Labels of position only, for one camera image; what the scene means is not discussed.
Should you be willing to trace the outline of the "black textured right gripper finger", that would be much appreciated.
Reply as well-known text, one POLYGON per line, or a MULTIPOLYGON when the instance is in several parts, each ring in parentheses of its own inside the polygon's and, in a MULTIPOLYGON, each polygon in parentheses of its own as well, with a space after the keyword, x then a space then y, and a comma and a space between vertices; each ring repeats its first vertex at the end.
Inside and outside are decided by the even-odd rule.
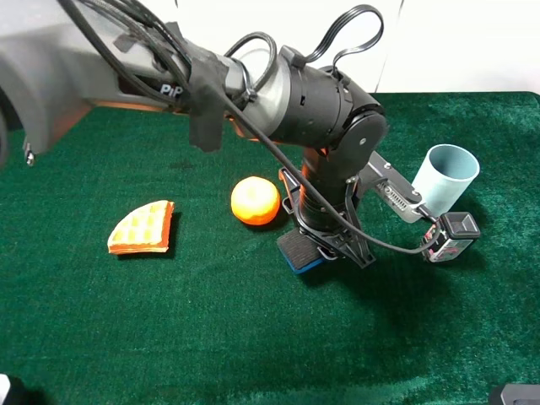
POLYGON ((338 259, 338 255, 326 245, 321 243, 315 236, 308 233, 305 229, 301 230, 301 234, 306 236, 311 242, 316 245, 316 249, 325 261, 335 261, 338 259))

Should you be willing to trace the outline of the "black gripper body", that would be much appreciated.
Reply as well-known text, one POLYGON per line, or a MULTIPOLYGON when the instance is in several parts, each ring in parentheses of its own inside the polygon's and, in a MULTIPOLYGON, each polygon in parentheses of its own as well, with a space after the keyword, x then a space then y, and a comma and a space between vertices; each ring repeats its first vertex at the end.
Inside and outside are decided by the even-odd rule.
MULTIPOLYGON (((323 207, 308 191, 291 175, 288 169, 282 168, 278 178, 286 188, 287 196, 282 201, 286 213, 293 215, 300 230, 311 239, 327 249, 362 249, 363 239, 342 226, 325 207, 323 207)), ((357 191, 358 177, 353 176, 343 184, 324 187, 327 201, 338 213, 350 223, 354 221, 354 210, 359 199, 354 195, 357 191)))

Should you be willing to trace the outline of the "black textured left gripper finger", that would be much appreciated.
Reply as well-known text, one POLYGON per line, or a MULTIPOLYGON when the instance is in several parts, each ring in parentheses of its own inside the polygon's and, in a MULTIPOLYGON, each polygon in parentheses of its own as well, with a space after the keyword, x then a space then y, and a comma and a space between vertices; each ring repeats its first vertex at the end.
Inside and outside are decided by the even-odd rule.
POLYGON ((366 239, 360 237, 349 230, 341 230, 332 237, 332 244, 335 251, 343 257, 347 257, 359 267, 368 267, 375 262, 375 257, 370 251, 366 239))

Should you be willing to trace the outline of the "robot arm black grey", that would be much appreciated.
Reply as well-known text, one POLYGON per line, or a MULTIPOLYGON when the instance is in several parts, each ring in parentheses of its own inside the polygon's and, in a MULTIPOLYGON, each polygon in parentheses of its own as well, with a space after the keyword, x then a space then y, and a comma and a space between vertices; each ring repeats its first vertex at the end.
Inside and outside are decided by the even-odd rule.
POLYGON ((303 272, 346 257, 374 260, 356 209, 370 159, 388 125, 381 105, 336 66, 313 67, 359 5, 330 26, 309 55, 264 41, 254 73, 229 50, 219 55, 185 38, 138 1, 4 1, 1 4, 1 135, 24 131, 32 165, 96 106, 189 117, 189 141, 221 146, 223 126, 263 143, 281 162, 285 206, 297 230, 279 247, 303 272))

